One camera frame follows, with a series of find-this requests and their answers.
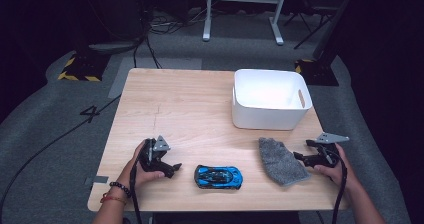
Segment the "black tripod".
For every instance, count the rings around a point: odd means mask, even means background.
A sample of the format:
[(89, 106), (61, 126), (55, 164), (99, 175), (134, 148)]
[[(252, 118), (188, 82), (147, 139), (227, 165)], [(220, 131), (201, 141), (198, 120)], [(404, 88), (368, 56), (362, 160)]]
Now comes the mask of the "black tripod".
[(308, 34), (294, 46), (294, 49), (300, 48), (326, 24), (330, 23), (338, 10), (339, 4), (319, 4), (308, 0), (291, 5), (288, 11), (289, 18), (284, 22), (284, 26), (298, 20), (308, 31)]

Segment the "person's right hand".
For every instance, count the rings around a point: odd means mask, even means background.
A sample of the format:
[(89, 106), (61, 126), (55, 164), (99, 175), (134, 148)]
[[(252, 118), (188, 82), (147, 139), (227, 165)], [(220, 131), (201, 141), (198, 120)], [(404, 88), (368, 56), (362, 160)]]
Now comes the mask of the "person's right hand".
[(339, 152), (339, 156), (341, 160), (334, 168), (326, 167), (323, 165), (316, 165), (314, 169), (318, 171), (319, 173), (330, 177), (331, 180), (335, 182), (337, 185), (341, 185), (342, 177), (343, 177), (342, 163), (344, 163), (347, 170), (345, 188), (348, 191), (354, 190), (355, 188), (359, 186), (360, 182), (358, 178), (356, 177), (352, 169), (352, 166), (345, 155), (343, 148), (339, 144), (336, 145), (336, 148)]

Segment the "grey metal post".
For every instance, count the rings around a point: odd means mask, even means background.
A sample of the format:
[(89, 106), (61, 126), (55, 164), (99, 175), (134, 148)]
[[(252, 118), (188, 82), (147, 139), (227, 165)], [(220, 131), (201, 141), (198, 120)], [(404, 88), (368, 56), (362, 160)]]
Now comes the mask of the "grey metal post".
[(336, 26), (337, 26), (340, 18), (342, 17), (345, 9), (347, 8), (349, 2), (350, 2), (350, 0), (343, 0), (342, 3), (341, 3), (341, 6), (338, 9), (338, 11), (334, 15), (333, 19), (330, 21), (330, 26), (325, 31), (323, 37), (319, 41), (317, 47), (315, 48), (315, 50), (314, 50), (314, 52), (312, 54), (312, 56), (316, 60), (318, 60), (318, 59), (321, 58), (321, 56), (324, 53), (326, 47), (328, 46), (328, 44), (330, 42), (330, 38), (332, 36), (332, 33), (333, 33), (334, 29), (336, 28)]

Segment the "white plastic bin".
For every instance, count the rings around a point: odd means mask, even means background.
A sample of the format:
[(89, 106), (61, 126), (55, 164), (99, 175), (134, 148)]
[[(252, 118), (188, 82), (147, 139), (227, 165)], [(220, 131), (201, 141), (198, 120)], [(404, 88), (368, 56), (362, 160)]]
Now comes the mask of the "white plastic bin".
[(232, 121), (238, 128), (293, 130), (312, 107), (304, 78), (292, 71), (234, 73)]

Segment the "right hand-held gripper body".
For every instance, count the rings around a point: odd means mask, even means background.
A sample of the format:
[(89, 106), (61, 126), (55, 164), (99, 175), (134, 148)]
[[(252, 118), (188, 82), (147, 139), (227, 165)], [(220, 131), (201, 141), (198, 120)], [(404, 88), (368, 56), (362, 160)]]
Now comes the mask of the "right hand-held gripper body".
[(336, 148), (336, 143), (349, 141), (347, 136), (340, 136), (331, 133), (323, 132), (314, 140), (307, 140), (306, 144), (309, 147), (317, 149), (318, 153), (313, 155), (309, 162), (316, 162), (316, 165), (327, 167), (335, 167), (340, 157)]

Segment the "grey cloth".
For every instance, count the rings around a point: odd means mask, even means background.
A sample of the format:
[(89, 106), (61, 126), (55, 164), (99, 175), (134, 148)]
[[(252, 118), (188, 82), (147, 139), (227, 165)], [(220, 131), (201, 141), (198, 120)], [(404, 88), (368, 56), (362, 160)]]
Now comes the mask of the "grey cloth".
[(294, 154), (281, 141), (261, 137), (259, 153), (265, 172), (281, 186), (289, 186), (310, 178), (305, 167), (295, 159)]

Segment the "black yellow striped base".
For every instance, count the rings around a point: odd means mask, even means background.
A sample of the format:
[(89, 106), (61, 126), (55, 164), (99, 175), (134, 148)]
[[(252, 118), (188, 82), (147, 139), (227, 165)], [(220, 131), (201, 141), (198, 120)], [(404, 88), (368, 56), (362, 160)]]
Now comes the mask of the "black yellow striped base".
[(100, 82), (110, 55), (81, 56), (74, 53), (58, 76), (59, 80)]
[(299, 59), (294, 62), (295, 71), (300, 74), (307, 85), (338, 86), (339, 83), (330, 66), (317, 60)]

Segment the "grey tape strip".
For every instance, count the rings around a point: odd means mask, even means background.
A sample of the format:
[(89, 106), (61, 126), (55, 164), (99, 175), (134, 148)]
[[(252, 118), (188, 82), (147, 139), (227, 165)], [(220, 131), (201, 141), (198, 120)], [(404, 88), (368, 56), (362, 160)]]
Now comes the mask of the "grey tape strip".
[(87, 186), (91, 186), (94, 183), (106, 183), (108, 181), (107, 176), (93, 176), (93, 177), (87, 177), (84, 181), (84, 184)]

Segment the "blue toy car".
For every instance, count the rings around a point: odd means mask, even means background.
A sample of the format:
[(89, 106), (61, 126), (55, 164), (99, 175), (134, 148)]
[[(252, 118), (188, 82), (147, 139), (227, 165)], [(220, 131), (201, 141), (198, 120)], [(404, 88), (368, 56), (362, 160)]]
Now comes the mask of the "blue toy car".
[(194, 172), (194, 181), (201, 189), (240, 189), (243, 176), (234, 166), (198, 165)]

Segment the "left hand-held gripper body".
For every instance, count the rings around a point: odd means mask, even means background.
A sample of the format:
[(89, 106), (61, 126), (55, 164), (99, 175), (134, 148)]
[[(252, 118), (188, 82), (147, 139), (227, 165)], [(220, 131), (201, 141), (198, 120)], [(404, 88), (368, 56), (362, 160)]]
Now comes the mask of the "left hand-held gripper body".
[(145, 172), (173, 173), (174, 167), (162, 161), (169, 150), (170, 146), (161, 135), (157, 139), (146, 139), (138, 155), (142, 169)]

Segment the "person's left hand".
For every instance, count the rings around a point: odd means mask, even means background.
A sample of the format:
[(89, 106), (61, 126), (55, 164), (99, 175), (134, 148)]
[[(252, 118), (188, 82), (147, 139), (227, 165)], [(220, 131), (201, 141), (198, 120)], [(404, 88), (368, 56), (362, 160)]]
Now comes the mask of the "person's left hand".
[(138, 156), (140, 150), (142, 149), (142, 147), (144, 146), (144, 144), (145, 144), (145, 141), (142, 141), (137, 146), (137, 148), (135, 149), (135, 151), (133, 153), (133, 156), (127, 162), (127, 164), (123, 168), (121, 174), (117, 178), (117, 182), (124, 185), (125, 187), (127, 187), (130, 190), (138, 190), (147, 182), (154, 181), (154, 180), (165, 177), (164, 173), (161, 172), (161, 171), (146, 172), (142, 169), (141, 165), (138, 164), (136, 176), (135, 176), (135, 183), (134, 183), (133, 186), (130, 185), (131, 170), (132, 170), (134, 164), (136, 163), (137, 156)]

